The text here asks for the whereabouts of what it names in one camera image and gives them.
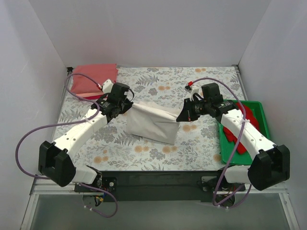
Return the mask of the white printed t-shirt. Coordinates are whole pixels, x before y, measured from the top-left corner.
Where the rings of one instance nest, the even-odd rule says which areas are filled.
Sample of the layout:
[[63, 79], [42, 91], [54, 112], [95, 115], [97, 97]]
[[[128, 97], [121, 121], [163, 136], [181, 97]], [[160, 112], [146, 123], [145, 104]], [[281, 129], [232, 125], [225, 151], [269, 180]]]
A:
[[127, 111], [127, 133], [174, 145], [179, 114], [178, 108], [167, 108], [154, 102], [134, 103]]

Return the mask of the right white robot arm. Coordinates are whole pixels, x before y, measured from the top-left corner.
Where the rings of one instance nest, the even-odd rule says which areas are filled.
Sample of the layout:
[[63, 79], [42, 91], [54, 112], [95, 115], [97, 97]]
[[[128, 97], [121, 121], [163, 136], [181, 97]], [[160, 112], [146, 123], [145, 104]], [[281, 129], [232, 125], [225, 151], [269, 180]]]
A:
[[252, 159], [249, 166], [226, 165], [217, 178], [222, 190], [230, 189], [235, 183], [250, 184], [262, 191], [290, 178], [290, 150], [285, 145], [277, 146], [262, 135], [246, 118], [242, 103], [225, 101], [216, 83], [198, 88], [189, 82], [185, 90], [190, 97], [184, 100], [183, 109], [177, 117], [178, 122], [196, 121], [202, 115], [210, 115], [227, 128], [247, 150]]

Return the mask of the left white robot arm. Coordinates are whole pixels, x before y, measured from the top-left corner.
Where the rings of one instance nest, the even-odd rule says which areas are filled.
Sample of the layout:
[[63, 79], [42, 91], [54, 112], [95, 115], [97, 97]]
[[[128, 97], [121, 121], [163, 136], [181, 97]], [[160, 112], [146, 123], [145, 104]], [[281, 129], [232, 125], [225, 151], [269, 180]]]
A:
[[77, 167], [72, 159], [90, 137], [117, 116], [127, 112], [133, 102], [127, 98], [130, 87], [106, 81], [104, 94], [91, 105], [83, 120], [52, 143], [44, 141], [39, 148], [38, 170], [57, 185], [84, 183], [96, 192], [102, 186], [100, 172], [90, 166]]

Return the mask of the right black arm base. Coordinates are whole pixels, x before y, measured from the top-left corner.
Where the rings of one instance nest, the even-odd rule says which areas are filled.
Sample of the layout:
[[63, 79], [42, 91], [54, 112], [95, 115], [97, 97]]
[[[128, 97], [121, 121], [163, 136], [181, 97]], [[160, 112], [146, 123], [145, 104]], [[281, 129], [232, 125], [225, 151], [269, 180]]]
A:
[[[199, 181], [196, 182], [198, 188], [203, 192], [208, 192], [214, 194], [215, 188], [218, 182], [218, 177], [202, 177]], [[229, 195], [231, 195], [236, 189], [238, 189], [241, 184], [238, 183], [228, 183], [226, 179], [222, 179], [221, 184], [218, 187], [218, 192], [216, 197], [213, 199], [216, 203], [221, 202]], [[225, 200], [220, 206], [225, 208], [230, 208], [235, 205], [235, 195], [231, 196], [229, 199]]]

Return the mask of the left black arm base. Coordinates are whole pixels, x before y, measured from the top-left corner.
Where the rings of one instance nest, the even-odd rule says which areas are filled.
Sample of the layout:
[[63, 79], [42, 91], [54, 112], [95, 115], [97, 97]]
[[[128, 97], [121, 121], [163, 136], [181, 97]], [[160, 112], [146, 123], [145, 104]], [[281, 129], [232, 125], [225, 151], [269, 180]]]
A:
[[116, 177], [99, 177], [89, 186], [93, 187], [93, 189], [76, 184], [74, 192], [83, 194], [83, 201], [89, 199], [88, 203], [94, 207], [99, 207], [104, 202], [115, 201], [108, 193], [115, 194], [117, 190]]

